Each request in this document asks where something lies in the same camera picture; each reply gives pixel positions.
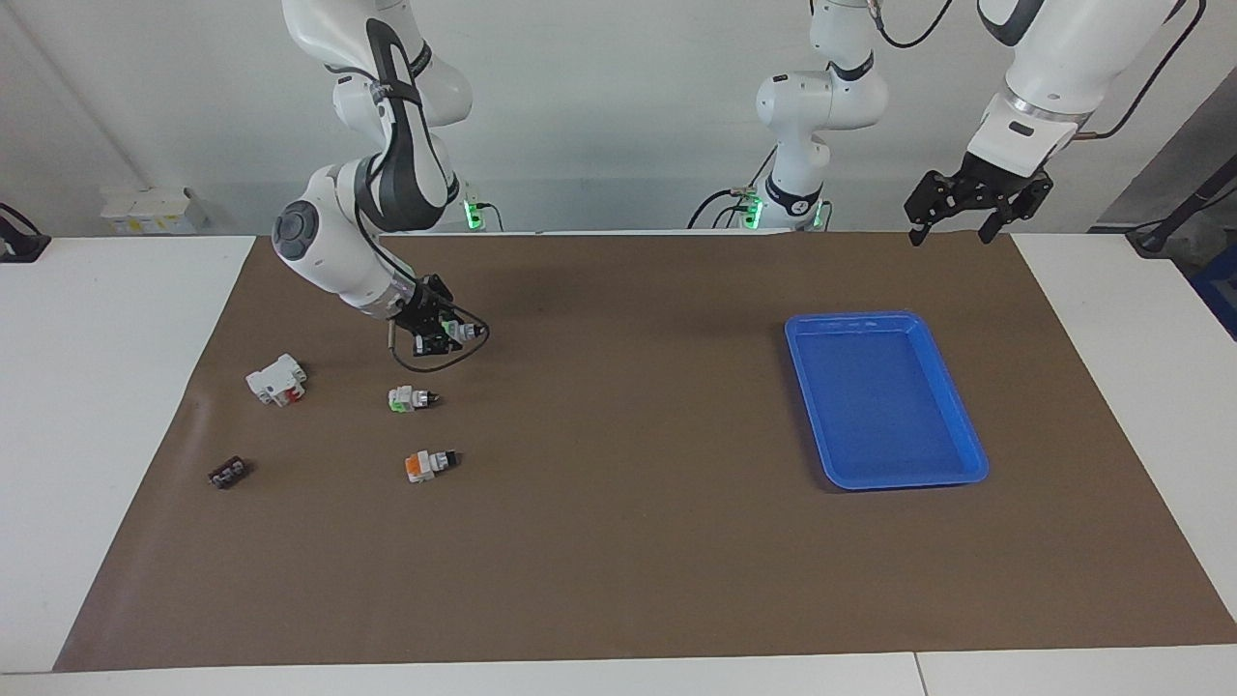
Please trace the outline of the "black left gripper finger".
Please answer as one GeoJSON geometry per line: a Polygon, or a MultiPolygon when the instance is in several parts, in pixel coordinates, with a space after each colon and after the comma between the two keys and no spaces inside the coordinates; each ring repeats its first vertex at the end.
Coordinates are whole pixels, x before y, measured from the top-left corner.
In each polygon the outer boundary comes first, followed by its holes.
{"type": "Polygon", "coordinates": [[[1037,173],[1028,185],[1016,193],[990,195],[992,211],[978,229],[980,241],[992,244],[1008,224],[1033,218],[1051,189],[1054,189],[1051,176],[1037,173]]]}
{"type": "Polygon", "coordinates": [[[922,246],[931,234],[933,225],[966,211],[970,197],[970,178],[944,176],[929,171],[905,199],[905,219],[910,224],[908,237],[912,246],[922,246]]]}

